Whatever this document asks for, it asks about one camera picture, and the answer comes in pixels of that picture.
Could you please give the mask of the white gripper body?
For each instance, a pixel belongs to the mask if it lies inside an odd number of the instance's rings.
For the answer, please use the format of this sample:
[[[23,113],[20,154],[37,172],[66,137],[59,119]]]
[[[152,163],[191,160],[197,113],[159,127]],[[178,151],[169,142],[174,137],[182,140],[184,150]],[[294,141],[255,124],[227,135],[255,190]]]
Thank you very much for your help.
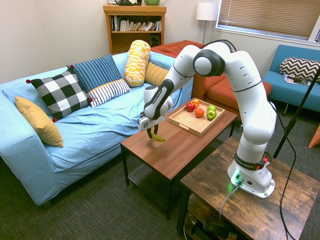
[[[145,130],[159,124],[160,122],[164,121],[165,119],[166,119],[166,114],[163,114],[158,119],[153,120],[153,119],[149,119],[148,117],[146,117],[144,113],[141,113],[140,118],[137,121],[138,130],[145,131]]]

